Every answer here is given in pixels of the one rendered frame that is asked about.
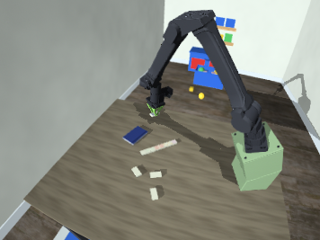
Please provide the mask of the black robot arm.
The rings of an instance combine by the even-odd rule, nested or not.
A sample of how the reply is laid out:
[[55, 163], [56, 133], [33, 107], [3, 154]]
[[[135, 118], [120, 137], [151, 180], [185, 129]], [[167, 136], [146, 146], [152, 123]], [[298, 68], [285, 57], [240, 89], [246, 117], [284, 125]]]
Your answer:
[[197, 10], [182, 13], [171, 20], [164, 32], [164, 41], [156, 58], [147, 73], [139, 78], [139, 84], [150, 90], [151, 94], [161, 93], [159, 103], [163, 102], [165, 97], [170, 98], [173, 95], [173, 89], [169, 86], [161, 88], [159, 81], [162, 80], [162, 75], [159, 74], [164, 72], [170, 58], [173, 57], [188, 33], [192, 32], [204, 48], [227, 92], [233, 109], [230, 112], [233, 118], [231, 124], [237, 131], [244, 133], [245, 152], [247, 154], [267, 152], [265, 129], [262, 118], [259, 118], [262, 107], [246, 91], [236, 65], [218, 31], [215, 17], [213, 10]]

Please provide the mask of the white domino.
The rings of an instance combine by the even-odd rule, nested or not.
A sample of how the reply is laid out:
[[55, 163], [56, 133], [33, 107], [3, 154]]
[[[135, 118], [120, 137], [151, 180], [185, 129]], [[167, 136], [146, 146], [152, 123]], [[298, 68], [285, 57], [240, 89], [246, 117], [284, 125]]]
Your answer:
[[150, 147], [149, 148], [151, 150], [151, 153], [157, 151], [157, 150], [160, 150], [160, 147], [159, 146], [155, 146], [155, 147]]
[[151, 150], [148, 148], [148, 149], [140, 151], [140, 153], [141, 153], [141, 155], [146, 155], [146, 154], [151, 153]]
[[169, 145], [166, 142], [166, 143], [159, 145], [159, 147], [160, 147], [160, 149], [163, 149], [163, 148], [169, 147]]
[[137, 178], [142, 175], [137, 167], [132, 168], [132, 171], [137, 176]]
[[167, 144], [168, 144], [169, 147], [170, 147], [170, 146], [172, 146], [172, 145], [177, 144], [177, 142], [176, 142], [176, 140], [172, 140], [172, 141], [167, 142]]
[[158, 200], [156, 188], [150, 189], [152, 200]]
[[162, 177], [161, 172], [152, 172], [150, 173], [150, 178]]

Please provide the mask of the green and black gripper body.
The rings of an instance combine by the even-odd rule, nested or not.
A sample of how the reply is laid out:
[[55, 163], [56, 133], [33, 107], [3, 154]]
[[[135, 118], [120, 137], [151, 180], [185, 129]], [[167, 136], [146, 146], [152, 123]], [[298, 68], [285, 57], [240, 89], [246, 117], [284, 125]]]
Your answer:
[[151, 99], [150, 99], [150, 96], [146, 98], [147, 104], [150, 105], [153, 109], [156, 109], [165, 105], [165, 102], [159, 103], [159, 94], [150, 93]]

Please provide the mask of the blue flat rectangular pad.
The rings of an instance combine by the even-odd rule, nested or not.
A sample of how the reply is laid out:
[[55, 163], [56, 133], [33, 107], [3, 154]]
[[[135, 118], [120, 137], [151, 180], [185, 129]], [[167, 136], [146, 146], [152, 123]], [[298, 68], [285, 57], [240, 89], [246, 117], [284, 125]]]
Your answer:
[[131, 130], [127, 135], [123, 137], [126, 141], [128, 141], [131, 145], [135, 145], [142, 137], [144, 137], [148, 131], [142, 129], [139, 126], [136, 126], [133, 130]]

